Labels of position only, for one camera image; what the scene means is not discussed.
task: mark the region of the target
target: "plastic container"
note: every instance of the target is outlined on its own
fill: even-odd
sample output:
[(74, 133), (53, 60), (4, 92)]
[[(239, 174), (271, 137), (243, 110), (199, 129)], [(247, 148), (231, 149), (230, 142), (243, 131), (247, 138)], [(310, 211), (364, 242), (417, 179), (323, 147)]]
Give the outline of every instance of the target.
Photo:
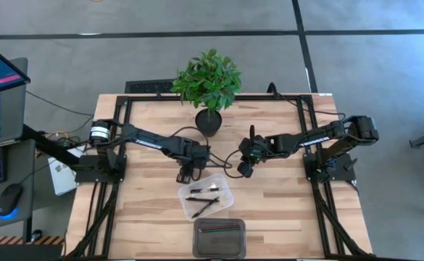
[[(238, 225), (238, 231), (200, 233), (200, 228)], [(246, 224), (240, 219), (198, 218), (194, 222), (192, 253), (197, 258), (243, 259), (246, 256)]]
[[(191, 189), (215, 189), (220, 188), (219, 191), (206, 191), (201, 193), (191, 193)], [(181, 201), (181, 205), (183, 206), (184, 215), (189, 221), (195, 221), (197, 218), (203, 218), (208, 215), (211, 215), (220, 210), (224, 210), (227, 207), (230, 207), (234, 204), (234, 198), (231, 194), (231, 190), (229, 189), (228, 182), (226, 182), (226, 178), (223, 174), (217, 173), (211, 175), (208, 178), (204, 178), (203, 180), (194, 182), (187, 186), (183, 186), (180, 188), (178, 192), (178, 196)], [(186, 198), (195, 197), (197, 199), (214, 199), (219, 197), (219, 202), (213, 203), (210, 207), (206, 208), (202, 214), (198, 217), (192, 218), (194, 214), (196, 214), (200, 209), (202, 209), (207, 202), (193, 202), (188, 201)]]

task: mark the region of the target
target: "wooden tabletop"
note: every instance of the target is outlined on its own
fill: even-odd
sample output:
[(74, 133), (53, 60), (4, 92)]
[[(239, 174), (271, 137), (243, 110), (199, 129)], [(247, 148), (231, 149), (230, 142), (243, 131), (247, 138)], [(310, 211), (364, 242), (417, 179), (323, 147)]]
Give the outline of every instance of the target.
[[(102, 94), (95, 118), (112, 118), (116, 98), (115, 94)], [(336, 111), (331, 95), (313, 94), (313, 101), (316, 110)], [(184, 126), (195, 126), (197, 112), (194, 106), (181, 106), (179, 101), (139, 101), (133, 103), (130, 123), (169, 136)], [(249, 136), (252, 124), (256, 134), (262, 136), (301, 132), (296, 107), (286, 101), (235, 101), (221, 115), (222, 127), (209, 142), (212, 152), (223, 159)], [(316, 116), (318, 125), (337, 119), (335, 115)], [(178, 135), (204, 143), (204, 138), (195, 130), (184, 130)], [(118, 194), (109, 257), (194, 258), (193, 223), (184, 215), (178, 198), (181, 184), (175, 182), (178, 164), (159, 151), (137, 144), (127, 144), (126, 154), (128, 166)], [(302, 154), (301, 149), (288, 159), (261, 163), (255, 167), (251, 178), (227, 178), (234, 205), (208, 218), (241, 218), (245, 221), (247, 258), (323, 257), (315, 203), (311, 185), (305, 179)], [(236, 167), (240, 156), (235, 154), (230, 160), (234, 165), (228, 171), (231, 175), (238, 175)], [(222, 172), (217, 168), (206, 169), (202, 178)], [(341, 224), (361, 248), (370, 252), (357, 192), (345, 182), (331, 184)], [(67, 231), (68, 252), (85, 234), (92, 189), (93, 184), (88, 183), (76, 191)], [(327, 220), (326, 224), (331, 251), (336, 253), (331, 225)], [(96, 253), (100, 253), (101, 243), (99, 239)]]

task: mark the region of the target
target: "gray tray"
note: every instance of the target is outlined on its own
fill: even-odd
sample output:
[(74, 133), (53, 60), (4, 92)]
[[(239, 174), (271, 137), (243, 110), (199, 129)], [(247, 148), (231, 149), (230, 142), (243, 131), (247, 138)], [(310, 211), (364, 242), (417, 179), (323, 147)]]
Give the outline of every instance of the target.
[[(239, 225), (239, 231), (199, 233), (200, 228)], [(198, 218), (194, 222), (192, 253), (195, 257), (243, 259), (246, 256), (246, 224), (240, 219)]]

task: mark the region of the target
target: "blue light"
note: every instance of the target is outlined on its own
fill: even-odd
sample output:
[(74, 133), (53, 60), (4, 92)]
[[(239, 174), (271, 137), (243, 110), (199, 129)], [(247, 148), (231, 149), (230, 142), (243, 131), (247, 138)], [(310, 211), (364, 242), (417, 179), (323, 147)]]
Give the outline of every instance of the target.
[(0, 215), (0, 219), (2, 219), (2, 220), (12, 219), (15, 215), (17, 215), (17, 212), (18, 212), (18, 207), (15, 207), (15, 209), (12, 210), (12, 212), (10, 214), (5, 215), (5, 216)]

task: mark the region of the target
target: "black flower pot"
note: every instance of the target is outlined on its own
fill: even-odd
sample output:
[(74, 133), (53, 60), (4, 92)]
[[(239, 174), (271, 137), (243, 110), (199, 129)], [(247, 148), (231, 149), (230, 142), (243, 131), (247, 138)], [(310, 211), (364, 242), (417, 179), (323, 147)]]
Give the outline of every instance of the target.
[(213, 137), (221, 127), (223, 119), (219, 112), (203, 109), (196, 115), (196, 126), (207, 137)]

